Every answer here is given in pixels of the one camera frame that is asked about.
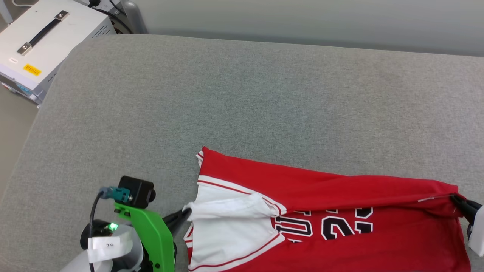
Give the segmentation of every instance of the gray cushioned table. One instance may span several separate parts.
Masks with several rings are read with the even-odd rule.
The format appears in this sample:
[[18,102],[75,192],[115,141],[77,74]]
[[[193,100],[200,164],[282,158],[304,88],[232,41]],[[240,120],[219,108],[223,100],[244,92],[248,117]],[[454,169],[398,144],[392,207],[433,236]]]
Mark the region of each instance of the gray cushioned table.
[[[3,196],[0,271],[59,271],[81,251],[98,188],[122,175],[155,183],[150,209],[180,209],[195,199],[204,145],[346,175],[436,179],[483,203],[484,59],[173,36],[84,42]],[[96,217],[116,219],[112,202]]]

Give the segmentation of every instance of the jersey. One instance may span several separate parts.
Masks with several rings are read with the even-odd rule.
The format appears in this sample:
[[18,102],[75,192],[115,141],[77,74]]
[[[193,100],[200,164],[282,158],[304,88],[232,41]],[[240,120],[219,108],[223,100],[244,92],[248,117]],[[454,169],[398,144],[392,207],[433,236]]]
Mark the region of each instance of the jersey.
[[197,154],[193,272],[469,272],[457,186]]

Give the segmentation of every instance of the white sticker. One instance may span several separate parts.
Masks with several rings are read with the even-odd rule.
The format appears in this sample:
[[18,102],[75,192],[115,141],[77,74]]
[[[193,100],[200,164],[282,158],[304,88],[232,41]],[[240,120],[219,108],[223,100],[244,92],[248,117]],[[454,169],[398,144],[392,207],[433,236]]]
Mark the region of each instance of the white sticker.
[[89,238],[89,262],[95,263],[118,258],[131,252],[132,248],[133,238],[130,230],[120,236]]

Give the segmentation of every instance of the white equipment box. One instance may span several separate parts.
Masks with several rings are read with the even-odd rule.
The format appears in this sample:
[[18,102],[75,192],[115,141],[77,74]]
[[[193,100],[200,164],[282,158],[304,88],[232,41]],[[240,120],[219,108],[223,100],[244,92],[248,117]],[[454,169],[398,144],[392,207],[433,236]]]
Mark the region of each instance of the white equipment box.
[[39,0],[0,33],[0,83],[42,104],[60,64],[76,45],[114,34],[101,12],[73,0]]

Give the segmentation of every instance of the yellow sticker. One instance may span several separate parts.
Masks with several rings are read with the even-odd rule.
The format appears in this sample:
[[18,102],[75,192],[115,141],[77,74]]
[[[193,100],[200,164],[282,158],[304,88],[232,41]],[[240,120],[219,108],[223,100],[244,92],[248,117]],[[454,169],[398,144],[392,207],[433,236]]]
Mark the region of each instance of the yellow sticker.
[[31,72],[32,74],[34,74],[36,76],[38,76],[38,75],[40,75],[40,73],[42,73],[42,71],[40,71],[39,69],[33,67],[30,64],[25,65],[24,70],[25,71],[28,71],[28,72]]

